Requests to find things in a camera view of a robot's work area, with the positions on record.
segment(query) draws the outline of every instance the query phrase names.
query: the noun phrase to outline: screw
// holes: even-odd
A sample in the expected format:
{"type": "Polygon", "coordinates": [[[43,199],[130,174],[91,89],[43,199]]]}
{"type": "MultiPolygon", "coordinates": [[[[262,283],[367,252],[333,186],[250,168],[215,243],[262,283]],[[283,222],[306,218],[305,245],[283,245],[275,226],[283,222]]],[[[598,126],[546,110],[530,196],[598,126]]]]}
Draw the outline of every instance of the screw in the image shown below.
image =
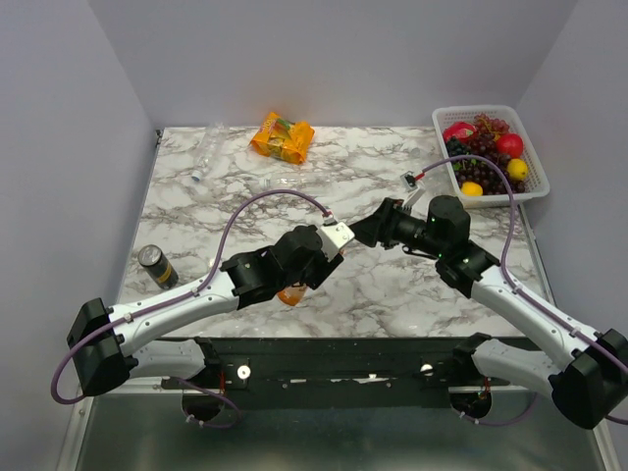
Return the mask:
{"type": "Polygon", "coordinates": [[[421,373],[423,373],[424,376],[432,376],[434,375],[434,367],[432,365],[430,365],[429,363],[425,363],[421,366],[421,373]]]}
{"type": "Polygon", "coordinates": [[[247,380],[248,377],[251,376],[251,369],[248,367],[248,365],[241,365],[239,368],[237,368],[237,376],[241,380],[247,380]]]}

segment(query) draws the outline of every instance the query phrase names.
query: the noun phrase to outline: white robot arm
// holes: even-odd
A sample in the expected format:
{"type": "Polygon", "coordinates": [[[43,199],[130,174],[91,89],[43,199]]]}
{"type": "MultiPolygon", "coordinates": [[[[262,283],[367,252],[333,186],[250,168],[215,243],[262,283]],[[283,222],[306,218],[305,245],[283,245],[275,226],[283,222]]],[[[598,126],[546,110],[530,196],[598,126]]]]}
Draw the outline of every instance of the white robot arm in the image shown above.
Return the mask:
{"type": "Polygon", "coordinates": [[[443,281],[493,309],[541,350],[476,334],[465,348],[478,374],[547,396],[565,417],[588,429],[623,400],[628,394],[623,336],[614,330],[598,333],[524,289],[493,255],[469,240],[470,218],[457,198],[432,199],[426,221],[412,217],[408,206],[386,198],[373,215],[350,226],[355,238],[371,247],[403,244],[407,254],[433,256],[443,281]]]}
{"type": "Polygon", "coordinates": [[[433,256],[437,272],[450,287],[493,309],[540,349],[522,350],[478,334],[465,346],[468,361],[463,368],[550,397],[563,415],[584,428],[595,427],[628,394],[627,375],[608,361],[611,357],[625,365],[628,341],[613,330],[596,332],[528,290],[524,297],[516,278],[469,240],[469,215],[457,198],[434,198],[427,221],[409,213],[402,201],[386,198],[373,215],[350,227],[336,222],[320,228],[300,226],[275,245],[237,254],[209,285],[201,278],[108,309],[100,299],[85,303],[68,337],[71,348],[97,329],[115,326],[74,352],[83,392],[106,393],[129,378],[194,378],[206,367],[202,344],[159,338],[199,319],[269,300],[294,283],[317,288],[355,238],[371,247],[403,244],[405,253],[433,256]],[[134,319],[131,314],[138,310],[150,312],[134,319]]]}

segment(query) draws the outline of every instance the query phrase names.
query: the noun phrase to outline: marble table surface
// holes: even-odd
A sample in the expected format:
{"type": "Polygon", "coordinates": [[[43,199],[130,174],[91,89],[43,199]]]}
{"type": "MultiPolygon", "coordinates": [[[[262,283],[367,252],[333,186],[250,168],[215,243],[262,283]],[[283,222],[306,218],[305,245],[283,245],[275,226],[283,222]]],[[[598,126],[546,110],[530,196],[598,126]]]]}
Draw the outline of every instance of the marble table surface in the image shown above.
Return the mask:
{"type": "MultiPolygon", "coordinates": [[[[191,177],[202,128],[165,129],[125,274],[121,302],[160,292],[137,264],[147,243],[164,250],[187,283],[207,273],[222,229],[251,184],[276,173],[327,172],[332,185],[317,198],[348,223],[372,213],[386,196],[403,197],[399,176],[442,159],[433,128],[316,128],[307,162],[296,167],[250,150],[253,128],[231,128],[221,157],[201,183],[191,177]]],[[[413,214],[425,217],[430,193],[451,191],[443,167],[426,182],[430,191],[413,214]]],[[[506,208],[471,210],[471,235],[494,255],[503,246],[506,208]]],[[[291,196],[260,200],[235,222],[224,259],[271,243],[300,224],[320,223],[320,213],[291,196]]],[[[517,216],[508,266],[541,293],[527,237],[517,216]]],[[[345,261],[295,307],[272,301],[204,319],[173,332],[205,337],[454,337],[483,332],[520,333],[490,309],[442,282],[434,262],[352,242],[345,261]]]]}

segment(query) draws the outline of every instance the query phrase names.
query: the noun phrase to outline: gray wall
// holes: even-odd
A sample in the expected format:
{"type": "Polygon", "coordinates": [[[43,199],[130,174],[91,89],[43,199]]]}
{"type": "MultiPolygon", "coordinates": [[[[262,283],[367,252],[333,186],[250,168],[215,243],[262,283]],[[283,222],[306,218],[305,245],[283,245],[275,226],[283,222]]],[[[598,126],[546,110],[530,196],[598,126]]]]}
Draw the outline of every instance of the gray wall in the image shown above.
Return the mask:
{"type": "MultiPolygon", "coordinates": [[[[628,5],[578,3],[517,110],[551,192],[528,205],[558,305],[628,333],[628,5]]],[[[628,404],[617,415],[628,417],[628,404]]],[[[628,466],[628,430],[611,424],[628,466]]]]}
{"type": "Polygon", "coordinates": [[[431,123],[515,105],[575,0],[89,0],[160,126],[431,123]]]}
{"type": "Polygon", "coordinates": [[[53,368],[81,304],[114,299],[154,131],[84,0],[0,12],[0,468],[45,471],[71,410],[53,368]]]}

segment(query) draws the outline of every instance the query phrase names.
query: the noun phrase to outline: white plastic basket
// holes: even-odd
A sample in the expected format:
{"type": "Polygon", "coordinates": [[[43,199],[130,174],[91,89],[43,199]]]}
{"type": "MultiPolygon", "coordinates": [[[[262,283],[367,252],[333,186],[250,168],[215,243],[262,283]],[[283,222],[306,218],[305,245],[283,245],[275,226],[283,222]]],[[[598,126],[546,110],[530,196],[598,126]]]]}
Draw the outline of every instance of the white plastic basket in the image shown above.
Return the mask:
{"type": "MultiPolygon", "coordinates": [[[[437,138],[441,145],[441,151],[444,157],[447,157],[447,149],[445,148],[445,141],[443,140],[443,132],[458,121],[464,121],[466,123],[473,123],[473,119],[476,115],[485,113],[489,118],[497,118],[504,120],[510,126],[513,132],[516,132],[523,139],[523,154],[521,159],[528,165],[528,176],[524,181],[526,185],[525,193],[515,193],[514,199],[517,203],[528,201],[532,198],[539,198],[545,196],[550,192],[550,182],[546,176],[539,156],[530,142],[528,133],[523,128],[521,120],[509,106],[501,105],[477,105],[477,106],[451,106],[448,108],[439,108],[432,113],[432,120],[436,127],[437,138]]],[[[453,174],[453,168],[451,164],[445,164],[449,177],[451,178],[451,184],[453,184],[453,190],[455,195],[462,201],[465,208],[488,208],[492,206],[507,206],[508,195],[497,194],[490,196],[467,196],[460,191],[458,182],[453,174]]]]}

